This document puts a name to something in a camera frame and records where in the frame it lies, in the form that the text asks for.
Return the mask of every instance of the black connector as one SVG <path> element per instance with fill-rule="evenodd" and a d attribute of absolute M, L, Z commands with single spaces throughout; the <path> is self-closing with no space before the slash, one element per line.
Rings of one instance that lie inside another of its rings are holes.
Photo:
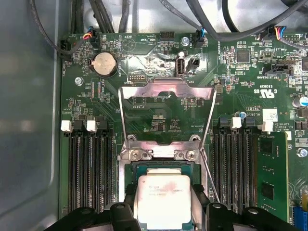
<path fill-rule="evenodd" d="M 176 77 L 179 77 L 185 73 L 185 60 L 178 58 L 176 60 Z"/>
<path fill-rule="evenodd" d="M 60 48 L 65 51 L 70 51 L 72 49 L 72 44 L 70 44 L 66 39 L 62 39 L 60 40 Z M 67 62 L 73 61 L 71 54 L 60 54 L 60 57 Z"/>
<path fill-rule="evenodd" d="M 96 30 L 91 27 L 90 31 L 92 33 L 92 37 L 89 38 L 89 42 L 92 45 L 94 49 L 101 49 L 101 40 L 99 33 L 96 32 Z"/>
<path fill-rule="evenodd" d="M 204 32 L 201 30 L 196 30 L 195 39 L 194 39 L 194 47 L 196 49 L 201 49 L 205 42 Z"/>

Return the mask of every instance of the wire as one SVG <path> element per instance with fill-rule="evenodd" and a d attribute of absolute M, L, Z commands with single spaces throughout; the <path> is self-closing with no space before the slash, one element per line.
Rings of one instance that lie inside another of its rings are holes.
<path fill-rule="evenodd" d="M 297 2 L 297 0 L 281 0 L 281 1 L 287 7 L 291 7 Z M 297 11 L 300 12 L 300 13 L 308 15 L 308 6 L 303 5 L 301 8 L 298 8 Z"/>
<path fill-rule="evenodd" d="M 125 33 L 127 30 L 129 16 L 129 0 L 122 1 L 122 17 L 119 25 L 119 33 Z"/>
<path fill-rule="evenodd" d="M 101 32 L 102 33 L 107 33 L 108 31 L 107 31 L 105 22 L 104 22 L 104 20 L 102 18 L 101 12 L 100 12 L 100 10 L 98 8 L 98 5 L 97 5 L 96 1 L 95 0 L 89 0 L 89 2 L 90 2 L 90 5 L 91 5 L 91 7 L 93 9 L 93 12 L 94 12 L 96 21 L 98 23 L 98 26 L 101 29 Z"/>
<path fill-rule="evenodd" d="M 183 15 L 179 10 L 177 10 L 167 0 L 159 0 L 159 1 L 167 10 L 169 10 L 171 13 L 173 13 L 174 15 L 176 15 L 177 17 L 179 17 L 180 19 L 182 19 L 183 21 L 185 21 L 186 23 L 188 23 L 192 27 L 196 28 L 197 30 L 202 29 L 201 26 L 199 26 L 197 23 L 195 23 L 194 21 L 192 21 L 191 19 L 189 19 L 188 17 Z"/>
<path fill-rule="evenodd" d="M 236 28 L 236 26 L 234 25 L 230 13 L 229 13 L 229 1 L 228 0 L 222 0 L 221 1 L 221 9 L 222 9 L 222 15 L 223 18 L 229 28 L 229 30 L 233 33 L 235 32 L 239 32 L 239 30 Z"/>
<path fill-rule="evenodd" d="M 200 24 L 204 27 L 204 29 L 217 41 L 222 42 L 230 42 L 230 41 L 236 41 L 241 40 L 245 37 L 260 33 L 264 31 L 266 28 L 276 25 L 282 20 L 289 17 L 292 13 L 294 13 L 297 9 L 302 7 L 308 0 L 299 0 L 296 2 L 293 6 L 291 6 L 289 9 L 287 9 L 285 12 L 281 13 L 280 15 L 276 16 L 275 18 L 269 20 L 268 22 L 257 26 L 253 29 L 239 32 L 239 33 L 231 33 L 231 34 L 220 34 L 215 31 L 215 29 L 212 27 L 210 21 L 204 14 L 202 7 L 198 0 L 186 0 L 188 6 L 190 7 L 191 11 L 195 15 L 195 17 L 198 19 Z"/>
<path fill-rule="evenodd" d="M 282 37 L 283 37 L 283 32 L 284 32 L 285 29 L 286 29 L 285 26 L 281 29 L 281 32 L 280 32 L 280 39 L 282 39 Z"/>
<path fill-rule="evenodd" d="M 110 21 L 110 18 L 109 18 L 108 12 L 107 12 L 107 10 L 104 6 L 104 3 L 102 2 L 102 0 L 96 0 L 96 3 L 97 3 L 97 6 L 98 6 L 98 9 L 100 10 L 100 12 L 103 16 L 103 20 L 105 21 L 108 33 L 114 33 L 115 30 L 112 26 L 112 23 Z"/>
<path fill-rule="evenodd" d="M 53 41 L 48 37 L 46 31 L 44 30 L 44 27 L 42 25 L 42 23 L 39 20 L 39 15 L 38 15 L 38 11 L 37 8 L 35 6 L 35 0 L 29 0 L 29 4 L 31 7 L 31 12 L 33 15 L 33 19 L 36 23 L 36 25 L 38 26 L 38 29 L 40 31 L 40 33 L 43 35 L 45 41 L 52 47 L 54 48 L 56 51 L 58 51 L 59 53 L 63 54 L 63 55 L 71 55 L 73 53 L 75 53 L 76 51 L 78 51 L 78 49 L 82 46 L 82 44 L 84 43 L 84 40 L 81 39 L 80 41 L 77 42 L 77 44 L 70 50 L 70 51 L 66 51 L 61 49 L 60 47 L 58 47 L 57 45 L 55 45 L 53 43 Z"/>
<path fill-rule="evenodd" d="M 300 49 L 300 50 L 302 50 L 302 49 L 308 49 L 308 46 L 303 46 L 303 45 L 297 45 L 297 44 L 294 44 L 294 43 L 292 43 L 292 42 L 289 42 L 289 41 L 287 41 L 287 40 L 285 40 L 285 39 L 280 39 L 279 40 L 279 42 L 282 42 L 283 44 L 286 44 L 286 45 L 289 45 L 289 46 L 291 46 L 291 47 L 294 47 L 294 48 L 297 48 L 297 49 Z"/>
<path fill-rule="evenodd" d="M 76 29 L 77 33 L 84 33 L 83 27 L 83 0 L 76 0 Z"/>

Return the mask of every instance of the connector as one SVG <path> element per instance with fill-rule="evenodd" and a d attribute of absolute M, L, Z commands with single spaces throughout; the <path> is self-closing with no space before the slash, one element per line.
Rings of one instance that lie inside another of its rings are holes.
<path fill-rule="evenodd" d="M 176 60 L 176 77 L 179 77 L 185 73 L 185 60 L 178 58 Z"/>
<path fill-rule="evenodd" d="M 302 207 L 293 207 L 293 225 L 303 231 L 308 231 L 308 212 L 305 212 Z"/>

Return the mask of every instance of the green circuit board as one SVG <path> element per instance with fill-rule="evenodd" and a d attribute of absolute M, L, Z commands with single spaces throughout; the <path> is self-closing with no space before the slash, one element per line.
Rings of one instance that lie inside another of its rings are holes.
<path fill-rule="evenodd" d="M 74 44 L 81 36 L 70 35 L 67 41 Z M 188 46 L 181 44 L 183 37 L 189 38 Z M 245 112 L 247 117 L 254 119 L 255 125 L 261 125 L 264 120 L 273 122 L 274 138 L 270 139 L 274 140 L 273 147 L 279 146 L 281 155 L 278 159 L 267 162 L 268 157 L 258 150 L 258 142 L 267 139 L 263 136 L 270 134 L 260 131 L 254 139 L 257 162 L 267 163 L 267 167 L 276 174 L 275 177 L 268 176 L 262 173 L 264 169 L 261 165 L 256 167 L 255 205 L 292 223 L 289 209 L 301 203 L 301 190 L 308 184 L 308 157 L 297 155 L 298 148 L 308 147 L 306 119 L 297 115 L 298 109 L 292 104 L 294 98 L 308 95 L 307 53 L 276 40 L 260 41 L 258 35 L 228 43 L 217 42 L 206 35 L 201 49 L 194 47 L 194 38 L 194 33 L 175 33 L 171 41 L 161 41 L 159 33 L 107 34 L 101 35 L 100 51 L 86 42 L 73 54 L 71 62 L 63 61 L 61 120 L 86 123 L 87 120 L 102 117 L 108 121 L 111 129 L 106 136 L 110 137 L 110 141 L 105 142 L 110 142 L 111 153 L 106 162 L 112 166 L 108 175 L 112 181 L 109 200 L 116 201 L 116 156 L 124 142 L 118 89 L 122 86 L 145 86 L 158 77 L 175 77 L 175 60 L 178 53 L 183 51 L 185 65 L 195 58 L 200 60 L 200 64 L 195 70 L 186 69 L 181 78 L 191 87 L 207 86 L 217 90 L 206 141 L 209 150 L 212 149 L 213 127 L 217 126 L 221 117 L 230 122 L 237 113 Z M 305 34 L 286 32 L 284 38 L 306 42 Z M 89 68 L 89 59 L 102 51 L 110 52 L 118 62 L 118 71 L 111 78 L 100 78 Z M 275 64 L 289 69 L 275 69 Z M 75 84 L 76 77 L 83 79 L 81 86 Z M 172 92 L 164 92 L 157 98 L 129 99 L 124 102 L 128 134 L 136 135 L 138 140 L 157 141 L 160 144 L 187 141 L 193 134 L 201 135 L 210 104 L 198 98 L 177 99 Z M 63 136 L 60 217 L 67 213 L 69 203 L 70 145 L 69 139 Z M 265 189 L 266 193 L 270 191 L 265 202 L 262 200 L 263 182 L 271 185 Z M 284 191 L 282 198 L 279 185 Z M 213 198 L 210 187 L 209 196 Z"/>

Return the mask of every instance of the colorful wires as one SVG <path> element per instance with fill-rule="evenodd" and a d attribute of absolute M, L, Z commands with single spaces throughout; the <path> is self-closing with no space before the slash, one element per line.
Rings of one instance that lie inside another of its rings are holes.
<path fill-rule="evenodd" d="M 82 36 L 83 40 L 87 40 L 87 39 L 93 37 L 92 29 L 93 29 L 93 27 L 90 26 L 87 33 Z"/>
<path fill-rule="evenodd" d="M 275 27 L 275 32 L 276 32 L 276 38 L 278 41 L 280 41 L 283 37 L 283 32 L 286 29 L 285 26 L 277 26 Z"/>

